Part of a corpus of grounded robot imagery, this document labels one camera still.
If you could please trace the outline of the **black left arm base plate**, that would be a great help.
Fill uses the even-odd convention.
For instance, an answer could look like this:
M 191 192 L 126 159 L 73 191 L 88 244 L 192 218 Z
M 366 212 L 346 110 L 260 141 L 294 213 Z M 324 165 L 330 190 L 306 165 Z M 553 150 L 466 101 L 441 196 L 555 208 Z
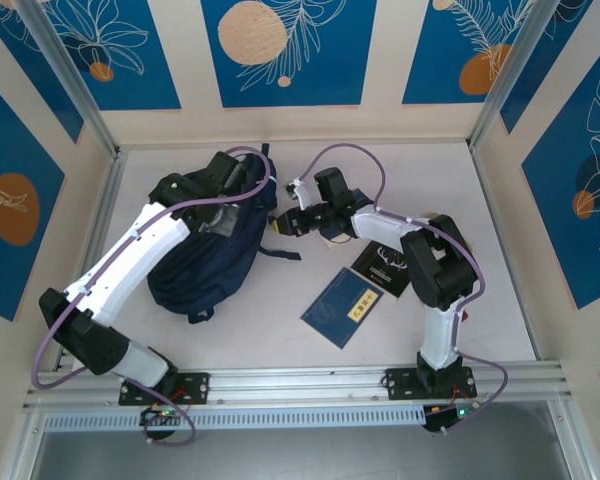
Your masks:
M 209 393 L 210 375 L 203 373 L 168 373 L 154 390 L 176 405 L 205 405 Z M 121 406 L 149 406 L 159 402 L 154 395 L 125 380 L 120 388 Z

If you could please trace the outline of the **navy blue backpack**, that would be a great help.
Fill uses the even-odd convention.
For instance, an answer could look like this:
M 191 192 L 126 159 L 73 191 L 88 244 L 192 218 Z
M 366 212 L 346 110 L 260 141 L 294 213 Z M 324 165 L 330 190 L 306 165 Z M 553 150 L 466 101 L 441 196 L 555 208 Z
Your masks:
M 266 175 L 261 158 L 254 153 L 246 154 L 242 164 L 246 168 L 243 192 L 263 180 L 267 184 L 238 204 L 232 234 L 192 233 L 147 275 L 155 302 L 172 313 L 185 315 L 191 324 L 211 319 L 214 307 L 238 291 L 258 254 L 290 261 L 301 259 L 297 252 L 261 246 L 270 213 L 277 208 L 275 165 L 269 164 L 270 174 Z

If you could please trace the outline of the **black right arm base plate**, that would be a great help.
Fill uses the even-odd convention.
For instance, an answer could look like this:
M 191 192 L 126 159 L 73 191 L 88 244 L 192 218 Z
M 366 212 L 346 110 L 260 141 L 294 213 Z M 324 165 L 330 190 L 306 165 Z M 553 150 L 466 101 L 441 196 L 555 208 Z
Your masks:
M 477 388 L 469 367 L 431 371 L 429 368 L 391 368 L 385 371 L 384 385 L 390 400 L 451 400 L 476 398 Z

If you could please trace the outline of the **aluminium side rail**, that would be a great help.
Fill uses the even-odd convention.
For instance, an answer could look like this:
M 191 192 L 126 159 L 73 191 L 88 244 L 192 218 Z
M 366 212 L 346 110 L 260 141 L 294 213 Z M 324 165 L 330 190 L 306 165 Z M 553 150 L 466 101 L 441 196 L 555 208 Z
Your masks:
M 103 254 L 127 158 L 128 152 L 120 150 L 109 168 L 90 228 L 83 261 L 78 270 L 79 277 L 95 265 Z

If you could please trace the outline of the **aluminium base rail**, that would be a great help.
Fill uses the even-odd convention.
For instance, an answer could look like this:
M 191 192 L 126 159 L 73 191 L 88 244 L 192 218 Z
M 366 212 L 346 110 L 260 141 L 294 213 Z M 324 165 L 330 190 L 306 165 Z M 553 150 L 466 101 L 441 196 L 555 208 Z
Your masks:
M 499 370 L 470 365 L 479 401 L 558 401 L 572 397 L 572 388 L 557 361 L 507 362 L 509 381 L 500 395 Z M 387 404 L 381 384 L 384 366 L 341 368 L 211 369 L 203 390 L 207 409 Z M 49 390 L 28 389 L 23 409 L 42 412 L 96 411 L 118 406 L 122 381 L 111 374 L 82 373 Z

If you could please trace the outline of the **blue book with yellow label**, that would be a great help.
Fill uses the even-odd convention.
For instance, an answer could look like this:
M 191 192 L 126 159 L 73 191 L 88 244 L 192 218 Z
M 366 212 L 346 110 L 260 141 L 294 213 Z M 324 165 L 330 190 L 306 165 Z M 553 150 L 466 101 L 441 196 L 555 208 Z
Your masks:
M 343 349 L 383 292 L 352 270 L 342 268 L 301 319 L 339 349 Z

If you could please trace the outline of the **black book with antler print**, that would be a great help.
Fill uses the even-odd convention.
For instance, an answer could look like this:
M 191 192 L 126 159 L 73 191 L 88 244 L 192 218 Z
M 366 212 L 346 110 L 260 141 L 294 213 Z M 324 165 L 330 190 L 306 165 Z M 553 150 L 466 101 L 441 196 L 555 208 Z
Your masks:
M 410 283 L 403 254 L 378 242 L 371 241 L 351 268 L 395 298 L 399 298 Z

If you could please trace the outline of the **aluminium frame post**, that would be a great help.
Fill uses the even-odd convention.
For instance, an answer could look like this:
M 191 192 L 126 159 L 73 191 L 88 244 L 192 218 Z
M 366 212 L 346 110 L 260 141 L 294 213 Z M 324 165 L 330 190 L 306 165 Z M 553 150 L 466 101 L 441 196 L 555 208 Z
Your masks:
M 27 30 L 35 40 L 47 63 L 67 95 L 91 129 L 96 141 L 112 161 L 119 146 L 109 131 L 100 110 L 75 66 L 62 40 L 37 0 L 13 0 Z
M 554 0 L 534 0 L 529 16 L 521 26 L 508 56 L 494 84 L 487 94 L 478 118 L 467 138 L 469 152 L 474 154 L 478 145 L 486 138 L 492 123 L 509 97 L 513 86 L 537 45 L 546 23 L 555 8 Z

